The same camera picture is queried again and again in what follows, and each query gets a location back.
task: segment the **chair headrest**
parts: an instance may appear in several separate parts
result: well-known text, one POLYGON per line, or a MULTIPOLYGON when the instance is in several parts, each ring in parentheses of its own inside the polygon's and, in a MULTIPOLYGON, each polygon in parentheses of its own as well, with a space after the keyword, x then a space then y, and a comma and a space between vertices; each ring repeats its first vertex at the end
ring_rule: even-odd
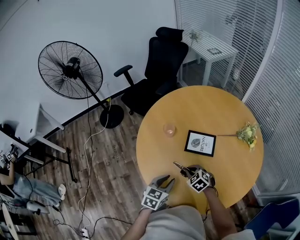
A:
POLYGON ((156 36, 159 38, 168 39, 171 41, 182 41, 182 33, 183 30, 181 29, 174 29, 174 28, 167 28, 167 27, 160 27, 156 31, 156 36))

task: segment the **vertical blinds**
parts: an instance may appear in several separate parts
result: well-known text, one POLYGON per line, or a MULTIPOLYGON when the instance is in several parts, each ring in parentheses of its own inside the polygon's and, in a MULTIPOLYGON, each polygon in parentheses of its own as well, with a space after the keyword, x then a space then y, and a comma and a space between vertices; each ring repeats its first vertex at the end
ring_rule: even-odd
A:
MULTIPOLYGON (((214 35, 232 45, 237 54, 226 90, 242 98, 253 81, 269 44, 277 0, 175 0, 183 41, 192 32, 214 35)), ((217 62, 210 74, 224 76, 228 60, 217 62)), ((211 81, 218 86, 218 77, 211 81)))
POLYGON ((271 56, 246 105, 261 124, 265 156, 256 182, 262 194, 300 192, 300 2, 283 1, 271 56))

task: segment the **flower stem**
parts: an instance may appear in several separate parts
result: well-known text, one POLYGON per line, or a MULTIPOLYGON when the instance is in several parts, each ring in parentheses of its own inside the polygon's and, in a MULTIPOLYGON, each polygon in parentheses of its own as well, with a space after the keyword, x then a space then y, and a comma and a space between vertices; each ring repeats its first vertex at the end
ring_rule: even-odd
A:
POLYGON ((231 135, 218 135, 218 136, 234 136, 234 137, 237 137, 238 135, 237 134, 231 134, 231 135))

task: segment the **chair armrest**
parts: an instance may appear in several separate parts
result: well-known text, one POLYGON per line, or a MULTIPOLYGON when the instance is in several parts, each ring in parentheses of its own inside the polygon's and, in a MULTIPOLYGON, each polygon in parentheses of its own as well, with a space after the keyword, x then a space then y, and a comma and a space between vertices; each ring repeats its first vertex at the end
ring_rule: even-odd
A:
POLYGON ((177 78, 164 82, 155 93, 161 96, 168 94, 177 89, 177 78))
POLYGON ((118 76, 124 74, 125 72, 128 72, 128 70, 130 70, 130 69, 132 69, 131 65, 124 66, 124 67, 120 68, 118 71, 116 71, 113 75, 115 77, 118 77, 118 76))
POLYGON ((134 83, 133 83, 132 78, 131 78, 131 76, 130 76, 130 74, 129 74, 129 72, 128 72, 128 70, 130 70, 130 69, 132 69, 132 66, 131 66, 131 65, 127 65, 127 66, 125 66, 125 67, 120 68, 120 69, 119 69, 118 71, 116 71, 113 75, 114 75, 115 77, 118 77, 118 76, 124 74, 124 76, 126 77, 127 81, 129 82, 130 86, 133 86, 134 83))

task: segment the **standing fan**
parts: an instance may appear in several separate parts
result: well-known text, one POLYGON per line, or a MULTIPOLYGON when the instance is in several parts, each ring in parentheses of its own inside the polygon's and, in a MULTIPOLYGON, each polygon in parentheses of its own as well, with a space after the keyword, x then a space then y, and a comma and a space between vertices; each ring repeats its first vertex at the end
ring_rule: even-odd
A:
POLYGON ((46 85, 65 98, 93 96, 103 107, 100 115, 102 126, 114 128, 122 122, 123 109, 119 105, 111 105, 109 109, 96 96, 103 74, 98 61, 84 47, 66 41, 51 43, 38 57, 38 70, 46 85))

